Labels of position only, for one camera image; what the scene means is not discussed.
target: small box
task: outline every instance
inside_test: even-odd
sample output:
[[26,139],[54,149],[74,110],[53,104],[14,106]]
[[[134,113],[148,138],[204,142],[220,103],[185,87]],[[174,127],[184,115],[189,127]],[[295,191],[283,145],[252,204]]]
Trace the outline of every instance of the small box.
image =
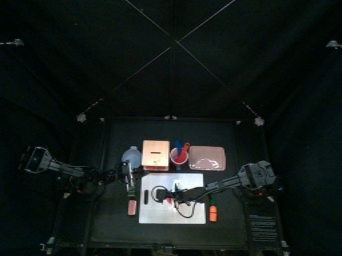
[[168,171],[169,141],[144,140],[141,165],[145,171]]

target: black backdrop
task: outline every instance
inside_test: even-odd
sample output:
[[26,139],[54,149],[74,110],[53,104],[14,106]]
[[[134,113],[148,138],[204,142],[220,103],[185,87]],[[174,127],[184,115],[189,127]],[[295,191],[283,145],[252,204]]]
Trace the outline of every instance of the black backdrop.
[[2,1],[0,42],[25,46],[0,45],[0,250],[50,234],[53,177],[22,178],[17,160],[45,145],[66,161],[86,110],[259,115],[292,252],[339,255],[342,49],[325,44],[342,41],[340,10],[340,1]]

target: red object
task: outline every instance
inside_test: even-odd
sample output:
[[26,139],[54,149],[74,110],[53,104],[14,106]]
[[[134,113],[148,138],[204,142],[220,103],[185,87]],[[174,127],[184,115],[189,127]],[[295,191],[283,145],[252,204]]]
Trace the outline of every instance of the red object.
[[182,163],[184,160],[186,159],[186,150],[189,148],[189,143],[185,143],[184,146],[182,146],[182,149],[181,149],[181,153],[177,157],[177,159],[174,160],[174,162],[177,163]]
[[211,222],[217,221],[217,207],[215,205],[211,205],[208,208],[208,220]]
[[128,201],[128,215],[133,216],[136,212],[136,200]]

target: white board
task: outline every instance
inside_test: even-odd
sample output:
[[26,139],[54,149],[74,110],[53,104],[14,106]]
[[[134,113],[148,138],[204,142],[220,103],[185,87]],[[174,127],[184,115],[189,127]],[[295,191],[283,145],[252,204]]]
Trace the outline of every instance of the white board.
[[[138,223],[146,224],[205,224],[205,205],[196,203],[193,216],[184,218],[177,213],[173,204],[165,200],[161,203],[154,202],[150,197],[150,191],[154,186],[164,186],[168,190],[173,191],[174,183],[178,189],[190,189],[202,187],[202,174],[200,173],[149,173],[141,179],[140,191],[140,210],[138,210]],[[189,206],[185,204],[178,205],[178,211],[184,216],[189,216],[192,212],[193,202]]]

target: plate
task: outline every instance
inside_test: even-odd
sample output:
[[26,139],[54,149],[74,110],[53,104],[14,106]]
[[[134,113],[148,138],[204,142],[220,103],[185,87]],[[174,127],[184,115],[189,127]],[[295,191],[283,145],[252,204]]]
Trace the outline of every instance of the plate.
[[188,150],[190,170],[224,171],[225,154],[221,147],[190,146]]

